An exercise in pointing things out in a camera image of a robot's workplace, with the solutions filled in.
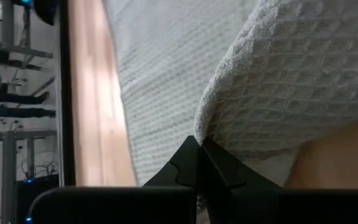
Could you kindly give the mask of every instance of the white towel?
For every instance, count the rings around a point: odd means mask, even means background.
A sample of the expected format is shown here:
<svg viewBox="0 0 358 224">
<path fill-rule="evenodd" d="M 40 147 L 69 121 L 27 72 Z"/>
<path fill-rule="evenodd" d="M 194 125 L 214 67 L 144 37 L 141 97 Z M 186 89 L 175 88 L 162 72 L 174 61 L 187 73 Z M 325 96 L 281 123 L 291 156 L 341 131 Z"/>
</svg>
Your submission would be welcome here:
<svg viewBox="0 0 358 224">
<path fill-rule="evenodd" d="M 206 136 L 283 185 L 299 145 L 358 118 L 358 1 L 259 1 L 195 116 Z"/>
</svg>

